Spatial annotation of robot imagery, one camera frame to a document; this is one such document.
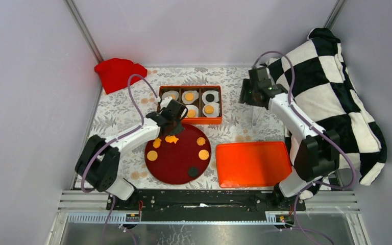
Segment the floral table mat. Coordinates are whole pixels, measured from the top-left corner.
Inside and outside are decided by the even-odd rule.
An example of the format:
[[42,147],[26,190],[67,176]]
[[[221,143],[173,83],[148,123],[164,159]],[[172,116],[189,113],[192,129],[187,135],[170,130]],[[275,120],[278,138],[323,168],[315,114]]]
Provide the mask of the floral table mat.
[[239,103],[242,80],[248,76],[243,67],[166,67],[149,68],[144,81],[131,89],[111,94],[102,92],[89,136],[103,138],[140,123],[141,115],[157,107],[155,95],[164,85],[217,85],[222,90],[223,120],[219,125],[201,125],[212,150],[218,144],[253,141],[284,141],[284,125],[267,111],[252,126],[253,107]]

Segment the black white checkered blanket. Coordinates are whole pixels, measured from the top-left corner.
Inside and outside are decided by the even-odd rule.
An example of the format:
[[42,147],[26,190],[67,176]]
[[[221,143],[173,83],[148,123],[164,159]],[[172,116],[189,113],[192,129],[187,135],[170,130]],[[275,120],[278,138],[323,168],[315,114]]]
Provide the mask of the black white checkered blanket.
[[339,167],[353,164],[359,183],[371,185],[385,166],[387,145],[350,80],[340,39],[327,28],[315,28],[305,43],[265,66],[275,83],[292,91],[307,116],[338,133],[344,152]]

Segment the flower shaped orange cookie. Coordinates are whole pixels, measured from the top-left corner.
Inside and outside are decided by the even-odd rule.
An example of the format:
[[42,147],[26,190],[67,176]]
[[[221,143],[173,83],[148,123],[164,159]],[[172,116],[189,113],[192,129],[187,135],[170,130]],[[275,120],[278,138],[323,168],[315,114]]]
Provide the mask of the flower shaped orange cookie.
[[204,137],[199,137],[197,139],[197,145],[203,146],[206,143],[206,139]]

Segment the orange fish cookie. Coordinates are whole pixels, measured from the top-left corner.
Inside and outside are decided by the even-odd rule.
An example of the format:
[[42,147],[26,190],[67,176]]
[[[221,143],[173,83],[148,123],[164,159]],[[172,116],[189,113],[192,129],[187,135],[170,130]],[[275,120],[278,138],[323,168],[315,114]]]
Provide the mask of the orange fish cookie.
[[158,149],[161,146],[161,142],[162,142],[161,138],[156,138],[153,141],[153,148]]
[[175,135],[168,135],[165,137],[165,141],[167,143],[174,143],[176,144],[178,142],[179,138],[177,138]]

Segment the red cloth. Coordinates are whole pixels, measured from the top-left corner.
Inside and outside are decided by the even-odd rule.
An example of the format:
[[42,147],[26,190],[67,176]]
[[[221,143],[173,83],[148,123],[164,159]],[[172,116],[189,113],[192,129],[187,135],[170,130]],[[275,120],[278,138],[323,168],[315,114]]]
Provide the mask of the red cloth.
[[148,70],[128,59],[112,58],[94,67],[106,94],[124,89],[128,86],[128,79],[133,74],[146,77]]

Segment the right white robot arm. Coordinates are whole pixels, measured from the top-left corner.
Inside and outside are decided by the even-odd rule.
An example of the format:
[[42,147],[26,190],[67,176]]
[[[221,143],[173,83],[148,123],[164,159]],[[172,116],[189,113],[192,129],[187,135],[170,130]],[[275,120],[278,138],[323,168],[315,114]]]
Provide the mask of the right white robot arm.
[[270,81],[265,67],[249,70],[249,78],[242,82],[239,102],[276,115],[298,142],[298,146],[291,148],[292,172],[274,187],[275,208],[287,209],[292,196],[339,168],[339,152],[335,148],[339,135],[334,130],[326,131],[305,115],[283,86]]

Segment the orange fish cookie left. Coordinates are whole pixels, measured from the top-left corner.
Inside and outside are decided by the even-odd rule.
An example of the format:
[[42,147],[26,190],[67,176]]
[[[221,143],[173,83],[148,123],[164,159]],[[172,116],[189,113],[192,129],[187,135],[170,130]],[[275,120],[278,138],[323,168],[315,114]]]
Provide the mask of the orange fish cookie left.
[[161,142],[162,142],[161,138],[156,138],[153,141],[153,148],[158,149],[161,146]]

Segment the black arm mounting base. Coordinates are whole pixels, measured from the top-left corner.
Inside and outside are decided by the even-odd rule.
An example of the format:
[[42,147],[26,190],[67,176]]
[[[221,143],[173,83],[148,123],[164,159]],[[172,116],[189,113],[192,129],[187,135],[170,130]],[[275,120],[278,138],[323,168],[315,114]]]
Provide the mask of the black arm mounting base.
[[280,199],[271,191],[140,189],[106,209],[135,211],[143,222],[263,222],[271,212],[305,211],[304,201]]

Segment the orange fish cookie right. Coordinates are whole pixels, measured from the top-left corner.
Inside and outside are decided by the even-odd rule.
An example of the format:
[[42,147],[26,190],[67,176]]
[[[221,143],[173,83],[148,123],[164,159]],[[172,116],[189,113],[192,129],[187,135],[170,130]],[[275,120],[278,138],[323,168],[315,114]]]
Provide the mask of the orange fish cookie right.
[[178,142],[179,138],[177,138],[175,135],[168,135],[165,137],[165,141],[167,143],[174,143],[176,144]]

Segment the black round cookie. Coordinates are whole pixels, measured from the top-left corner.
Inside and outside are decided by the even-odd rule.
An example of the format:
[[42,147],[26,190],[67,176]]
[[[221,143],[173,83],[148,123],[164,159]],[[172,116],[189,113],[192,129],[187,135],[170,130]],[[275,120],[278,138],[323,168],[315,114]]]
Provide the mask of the black round cookie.
[[187,173],[189,177],[197,178],[199,176],[199,169],[197,167],[190,167]]
[[216,100],[216,97],[212,93],[208,93],[205,95],[205,99],[208,103],[214,102]]

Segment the black round cookie bottom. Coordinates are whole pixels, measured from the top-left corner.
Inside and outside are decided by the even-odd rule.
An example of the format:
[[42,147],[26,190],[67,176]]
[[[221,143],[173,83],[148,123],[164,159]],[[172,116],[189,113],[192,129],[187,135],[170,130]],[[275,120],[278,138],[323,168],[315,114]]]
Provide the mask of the black round cookie bottom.
[[216,100],[216,97],[212,93],[208,93],[205,95],[205,99],[208,103],[214,102]]

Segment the dark red round plate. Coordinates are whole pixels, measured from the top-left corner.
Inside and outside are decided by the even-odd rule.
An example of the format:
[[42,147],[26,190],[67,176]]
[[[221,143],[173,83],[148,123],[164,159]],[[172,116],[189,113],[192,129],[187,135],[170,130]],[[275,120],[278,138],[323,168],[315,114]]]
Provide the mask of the dark red round plate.
[[[149,172],[159,181],[171,185],[181,185],[191,182],[200,177],[207,169],[212,150],[208,137],[199,128],[190,125],[183,125],[185,130],[180,134],[175,135],[179,138],[176,144],[167,143],[165,137],[158,137],[162,139],[161,146],[158,149],[153,148],[153,141],[148,141],[145,146],[144,160]],[[206,143],[203,146],[197,145],[197,139],[204,137]],[[207,150],[210,153],[208,160],[201,160],[198,157],[200,150]],[[149,151],[156,151],[158,158],[155,161],[149,161],[146,155]],[[197,167],[199,169],[199,176],[191,178],[188,176],[188,169],[190,167]]]

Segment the white paper cup liner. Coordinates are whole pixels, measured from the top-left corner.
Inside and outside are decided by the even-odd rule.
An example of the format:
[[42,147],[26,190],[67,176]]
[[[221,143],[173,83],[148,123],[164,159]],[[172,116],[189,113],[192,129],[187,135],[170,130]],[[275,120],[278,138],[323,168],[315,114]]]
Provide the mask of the white paper cup liner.
[[170,97],[170,95],[172,95],[172,94],[174,94],[176,96],[175,100],[178,101],[179,100],[179,92],[176,91],[176,90],[164,91],[163,94],[162,94],[162,100],[165,100],[166,98]]
[[219,103],[209,103],[208,105],[212,105],[212,106],[215,108],[215,111],[214,111],[213,114],[205,114],[205,113],[204,113],[204,107],[206,106],[206,105],[205,105],[205,106],[203,107],[203,111],[202,111],[203,115],[204,115],[205,117],[219,117],[219,115],[220,115]]
[[[185,95],[187,92],[191,92],[191,93],[194,94],[194,99],[193,99],[192,102],[188,102],[188,101],[184,98],[184,95]],[[186,104],[186,105],[192,104],[192,103],[195,102],[198,98],[199,98],[199,92],[196,91],[196,90],[186,90],[186,91],[184,91],[184,92],[182,93],[182,96],[181,96],[182,102],[183,102],[184,104]]]
[[207,90],[207,91],[205,91],[205,92],[202,93],[202,101],[203,101],[203,103],[204,103],[205,105],[209,104],[209,103],[206,101],[206,99],[205,99],[205,95],[208,94],[208,93],[212,93],[212,94],[214,94],[215,97],[216,97],[216,100],[215,100],[214,102],[212,102],[212,103],[218,103],[218,102],[220,101],[219,91],[216,91],[216,90]]
[[196,110],[197,111],[197,116],[196,117],[198,117],[199,116],[199,108],[197,107],[197,106],[195,106],[195,105],[186,105],[186,108],[187,108],[187,110]]

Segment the orange compartment cookie tin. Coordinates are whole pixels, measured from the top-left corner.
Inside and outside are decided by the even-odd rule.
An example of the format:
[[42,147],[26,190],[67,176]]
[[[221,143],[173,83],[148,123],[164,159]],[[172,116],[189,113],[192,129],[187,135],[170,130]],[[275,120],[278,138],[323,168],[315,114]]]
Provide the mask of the orange compartment cookie tin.
[[[168,90],[176,90],[179,92],[179,100],[182,102],[181,96],[182,93],[186,90],[196,90],[199,92],[199,98],[190,105],[195,105],[199,108],[199,116],[196,118],[185,118],[183,121],[188,124],[193,125],[219,125],[223,120],[223,112],[222,112],[222,90],[220,86],[209,86],[209,85],[169,85],[169,86],[160,86],[159,95],[162,97],[164,91]],[[207,90],[216,90],[219,91],[220,101],[219,108],[220,108],[220,115],[219,117],[205,117],[202,113],[203,107],[205,104],[202,101],[202,93]]]

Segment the orange tin lid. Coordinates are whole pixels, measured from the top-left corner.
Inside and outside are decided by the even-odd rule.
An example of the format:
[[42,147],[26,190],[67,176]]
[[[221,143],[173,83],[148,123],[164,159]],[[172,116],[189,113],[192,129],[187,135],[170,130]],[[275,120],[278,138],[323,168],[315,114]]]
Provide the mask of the orange tin lid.
[[221,188],[271,187],[292,172],[281,141],[220,144],[215,158]]

